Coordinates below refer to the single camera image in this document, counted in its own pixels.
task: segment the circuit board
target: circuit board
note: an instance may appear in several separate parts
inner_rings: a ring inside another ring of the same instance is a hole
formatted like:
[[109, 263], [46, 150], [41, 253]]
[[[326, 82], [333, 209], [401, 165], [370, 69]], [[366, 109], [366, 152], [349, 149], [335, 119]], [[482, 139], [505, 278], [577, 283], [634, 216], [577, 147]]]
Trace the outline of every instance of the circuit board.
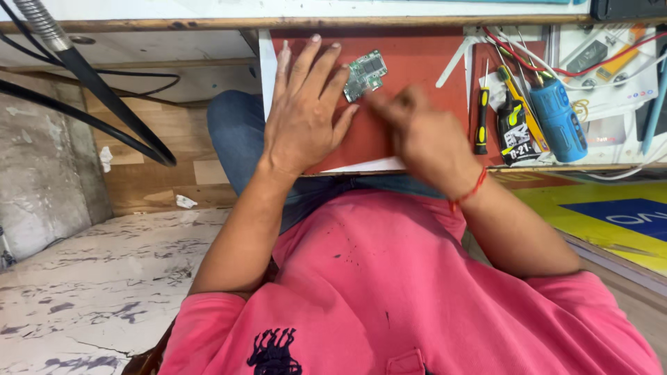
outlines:
[[343, 88], [345, 98], [352, 103], [364, 95], [364, 90], [379, 89], [382, 86], [380, 77], [385, 74], [387, 74], [387, 67], [377, 49], [352, 61], [350, 78]]

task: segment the right hand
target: right hand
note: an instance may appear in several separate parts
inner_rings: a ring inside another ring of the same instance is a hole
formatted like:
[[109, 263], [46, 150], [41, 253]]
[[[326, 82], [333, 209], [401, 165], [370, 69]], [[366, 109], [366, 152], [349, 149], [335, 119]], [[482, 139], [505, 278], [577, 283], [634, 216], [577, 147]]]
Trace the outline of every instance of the right hand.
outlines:
[[393, 99], [373, 92], [366, 93], [366, 99], [389, 123], [394, 148], [411, 174], [451, 200], [475, 187], [483, 167], [452, 113], [433, 110], [417, 86], [406, 87]]

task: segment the finger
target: finger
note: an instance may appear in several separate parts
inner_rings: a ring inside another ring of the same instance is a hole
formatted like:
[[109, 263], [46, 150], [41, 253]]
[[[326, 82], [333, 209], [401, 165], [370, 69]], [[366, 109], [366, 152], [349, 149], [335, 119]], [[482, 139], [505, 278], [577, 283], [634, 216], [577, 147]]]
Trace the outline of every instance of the finger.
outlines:
[[289, 59], [291, 58], [291, 49], [287, 41], [283, 40], [283, 49], [278, 53], [278, 67], [275, 70], [275, 85], [273, 87], [273, 101], [277, 101], [287, 88], [287, 69]]
[[396, 95], [395, 100], [400, 100], [404, 105], [410, 107], [414, 111], [431, 109], [431, 102], [424, 90], [417, 85], [410, 85], [402, 89]]
[[305, 46], [299, 58], [296, 59], [294, 66], [292, 67], [291, 75], [289, 77], [289, 83], [287, 84], [287, 90], [291, 93], [295, 93], [301, 89], [303, 81], [308, 76], [310, 71], [310, 65], [313, 64], [315, 55], [319, 51], [319, 47], [322, 45], [322, 37], [319, 34], [315, 34], [310, 37], [308, 44]]
[[380, 117], [384, 118], [394, 127], [402, 128], [410, 120], [410, 111], [396, 101], [390, 101], [384, 94], [367, 91], [364, 94], [371, 108], [373, 108]]
[[348, 78], [350, 78], [350, 67], [348, 64], [343, 64], [319, 97], [322, 104], [331, 106], [332, 112], [340, 94], [343, 92], [343, 87], [348, 82]]
[[340, 43], [336, 42], [327, 48], [324, 54], [315, 62], [313, 69], [311, 69], [308, 77], [303, 83], [303, 88], [307, 92], [319, 95], [322, 92], [324, 83], [331, 73], [331, 69], [336, 63], [336, 59], [340, 55]]
[[352, 117], [359, 110], [358, 104], [353, 104], [345, 109], [340, 115], [340, 118], [336, 122], [336, 125], [333, 127], [333, 144], [338, 147], [338, 145], [343, 141], [345, 134], [348, 133], [348, 129], [352, 125]]

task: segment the red thread bracelet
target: red thread bracelet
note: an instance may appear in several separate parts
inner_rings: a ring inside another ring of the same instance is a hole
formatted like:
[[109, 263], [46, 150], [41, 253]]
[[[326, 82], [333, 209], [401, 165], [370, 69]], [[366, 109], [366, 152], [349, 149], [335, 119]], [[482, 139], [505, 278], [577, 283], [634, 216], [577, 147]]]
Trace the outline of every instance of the red thread bracelet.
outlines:
[[464, 194], [463, 196], [459, 197], [457, 200], [450, 200], [450, 211], [451, 212], [456, 212], [456, 206], [458, 206], [461, 202], [464, 200], [474, 196], [477, 191], [480, 189], [482, 186], [482, 183], [484, 182], [484, 179], [486, 179], [486, 168], [482, 167], [482, 172], [480, 173], [479, 178], [477, 179], [477, 184], [475, 187], [472, 188], [468, 193]]

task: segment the pink polo shirt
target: pink polo shirt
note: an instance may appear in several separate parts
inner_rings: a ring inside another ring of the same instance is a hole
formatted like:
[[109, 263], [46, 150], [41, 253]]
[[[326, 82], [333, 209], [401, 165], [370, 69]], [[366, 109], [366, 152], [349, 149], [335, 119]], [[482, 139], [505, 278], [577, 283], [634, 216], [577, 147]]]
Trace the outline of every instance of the pink polo shirt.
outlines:
[[661, 374], [589, 272], [520, 280], [462, 249], [447, 202], [356, 190], [280, 236], [245, 302], [186, 298], [166, 374]]

